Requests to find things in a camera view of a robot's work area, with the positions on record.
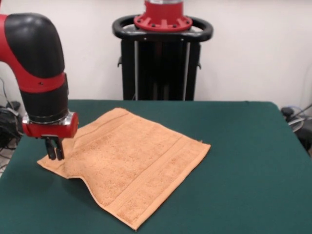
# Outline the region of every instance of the towel fold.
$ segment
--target towel fold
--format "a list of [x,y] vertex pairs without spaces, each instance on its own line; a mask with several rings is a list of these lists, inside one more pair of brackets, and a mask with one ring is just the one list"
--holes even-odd
[[210,145],[115,108],[63,141],[65,160],[38,161],[80,178],[95,202],[132,229],[148,219],[202,161]]

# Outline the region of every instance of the floor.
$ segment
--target floor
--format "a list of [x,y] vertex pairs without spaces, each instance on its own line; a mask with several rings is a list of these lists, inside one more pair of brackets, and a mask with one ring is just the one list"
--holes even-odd
[[[16,143],[12,141],[8,145],[8,147],[14,149],[16,147]],[[9,149],[0,150],[0,177],[2,176],[2,173],[5,171],[6,166],[9,164],[13,152],[14,150]]]

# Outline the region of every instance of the cable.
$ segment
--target cable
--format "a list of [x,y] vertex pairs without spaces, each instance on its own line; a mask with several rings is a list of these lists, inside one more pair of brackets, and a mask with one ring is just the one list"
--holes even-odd
[[297,110],[299,110],[299,111],[302,111],[302,113],[304,114],[304,116],[306,117],[307,115],[306,115],[306,113],[300,108],[300,107],[298,107],[298,106],[287,106],[288,108],[292,108],[292,109],[297,109]]
[[3,170],[3,171],[4,171],[4,168],[5,168],[7,165],[8,165],[8,163],[7,163],[7,164],[2,165],[2,166],[0,167],[0,170]]
[[299,131],[299,130],[303,127],[303,125],[304,125],[304,121],[301,121],[300,125],[299,125],[298,127],[294,128],[292,131],[293,131],[294,133],[297,132],[297,131]]
[[311,119],[312,119],[312,117],[299,118],[299,119],[296,119],[296,120],[293,120],[293,121],[289,122],[288,125],[289,125],[289,126],[292,126],[292,125],[294,125],[294,124],[296,124],[296,123],[300,123],[300,125],[299,125],[298,127],[294,128],[294,129],[292,130],[292,131],[295,133],[295,132],[297,132],[298,130],[300,130],[300,129],[303,127],[304,122],[305,122],[306,120],[311,120]]
[[2,88],[3,88],[3,94],[4,94],[4,97],[6,98],[6,101],[8,102],[8,104],[11,106],[12,109],[14,109],[12,103],[9,102],[9,99],[6,95],[6,92],[5,92],[5,85],[4,85],[4,80],[0,77],[0,81],[2,82]]
[[1,155],[1,154],[0,154],[0,157],[3,157],[5,159],[11,159],[10,157],[7,157],[7,156]]
[[302,111],[298,112],[297,114],[295,114],[294,116],[291,117],[290,121],[292,121],[293,119],[295,119],[298,115],[304,113],[306,110],[310,109],[312,107],[312,103],[307,106],[305,109],[303,109]]
[[5,126],[1,126],[0,125],[0,128],[4,129],[7,133],[9,133],[10,135],[12,135],[13,137],[15,138],[19,138],[20,136],[18,135],[15,135],[15,133],[13,133],[9,128],[5,127]]

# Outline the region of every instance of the white wall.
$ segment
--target white wall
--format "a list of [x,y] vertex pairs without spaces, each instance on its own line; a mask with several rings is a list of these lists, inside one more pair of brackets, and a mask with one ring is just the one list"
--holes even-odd
[[[56,25],[70,98],[122,99],[119,39],[112,22],[141,13],[143,0],[2,0],[1,12],[37,12]],[[202,44],[196,100],[312,102],[312,1],[185,0],[185,13],[215,28]],[[0,67],[10,99],[20,98],[12,71]]]

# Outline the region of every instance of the black handle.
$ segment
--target black handle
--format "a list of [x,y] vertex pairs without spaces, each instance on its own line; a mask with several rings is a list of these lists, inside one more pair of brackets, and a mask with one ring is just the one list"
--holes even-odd
[[125,26],[134,24],[134,17],[125,16],[115,20],[113,23],[113,33],[116,37],[124,40],[137,41],[186,41],[186,42],[202,42],[207,41],[213,36],[214,29],[210,23],[205,20],[191,17],[193,26],[200,28],[201,32],[183,31],[183,32],[152,32],[143,31],[135,27],[124,28]]

